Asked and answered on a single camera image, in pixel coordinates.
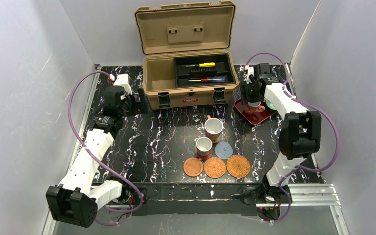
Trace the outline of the small white cup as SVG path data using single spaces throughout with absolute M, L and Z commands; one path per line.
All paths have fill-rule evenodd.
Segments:
M 261 104 L 262 102 L 248 102 L 245 106 L 245 113 L 247 114 L 255 114 L 255 113 L 261 113 L 265 111 L 265 106 Z

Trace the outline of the white cup floral pattern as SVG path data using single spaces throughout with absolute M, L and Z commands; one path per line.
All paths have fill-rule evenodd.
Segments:
M 212 143 L 220 141 L 220 135 L 223 128 L 223 122 L 220 119 L 211 117 L 210 115 L 206 116 L 206 121 L 204 123 L 205 135 L 212 141 Z

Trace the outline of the blue round coaster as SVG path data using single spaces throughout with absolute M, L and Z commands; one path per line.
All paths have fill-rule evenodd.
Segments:
M 233 149 L 231 145 L 225 141 L 219 142 L 216 145 L 214 151 L 216 156 L 222 160 L 226 160 L 233 155 Z

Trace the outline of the white cup dark outside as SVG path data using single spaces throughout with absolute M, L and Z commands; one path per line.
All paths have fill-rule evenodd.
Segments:
M 208 155 L 212 151 L 212 141 L 207 137 L 198 138 L 195 143 L 195 151 L 201 155 Z

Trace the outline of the woven rattan coaster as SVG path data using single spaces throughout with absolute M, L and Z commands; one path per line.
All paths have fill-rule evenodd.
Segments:
M 244 178 L 249 174 L 251 164 L 248 159 L 242 155 L 232 155 L 227 159 L 226 168 L 231 176 Z
M 204 171 L 208 177 L 218 179 L 226 173 L 226 164 L 218 157 L 211 157 L 205 161 Z

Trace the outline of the smooth wooden coaster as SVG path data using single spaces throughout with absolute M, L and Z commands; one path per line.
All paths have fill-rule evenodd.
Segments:
M 183 170 L 187 176 L 197 177 L 204 170 L 203 162 L 200 159 L 195 158 L 195 157 L 188 158 L 184 162 Z

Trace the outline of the red round coaster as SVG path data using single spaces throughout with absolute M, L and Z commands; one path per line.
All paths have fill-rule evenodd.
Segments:
M 212 156 L 212 151 L 210 151 L 209 153 L 208 153 L 208 155 L 201 155 L 200 153 L 196 153 L 196 157 L 197 158 L 199 158 L 199 159 L 201 159 L 201 160 L 207 160 L 207 159 L 209 159 L 210 157 Z

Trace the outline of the teal green bowl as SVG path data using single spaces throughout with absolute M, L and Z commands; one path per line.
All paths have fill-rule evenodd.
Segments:
M 272 110 L 276 110 L 276 107 L 269 100 L 266 101 L 266 105 L 268 108 Z

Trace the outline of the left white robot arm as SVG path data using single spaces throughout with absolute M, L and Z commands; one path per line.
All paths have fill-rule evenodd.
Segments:
M 99 209 L 122 195 L 122 182 L 106 180 L 92 188 L 96 170 L 113 144 L 123 118 L 147 113 L 143 88 L 138 88 L 139 101 L 125 85 L 109 86 L 100 113 L 90 122 L 86 138 L 79 138 L 80 150 L 65 177 L 46 191 L 52 218 L 84 228 L 90 227 Z

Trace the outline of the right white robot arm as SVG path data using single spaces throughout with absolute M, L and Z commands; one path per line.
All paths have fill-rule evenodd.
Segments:
M 288 177 L 312 153 L 320 148 L 321 120 L 317 111 L 309 111 L 293 100 L 286 85 L 276 78 L 268 63 L 245 66 L 247 75 L 240 83 L 242 104 L 248 112 L 262 109 L 270 102 L 282 118 L 279 135 L 280 153 L 266 173 L 272 187 L 287 185 Z

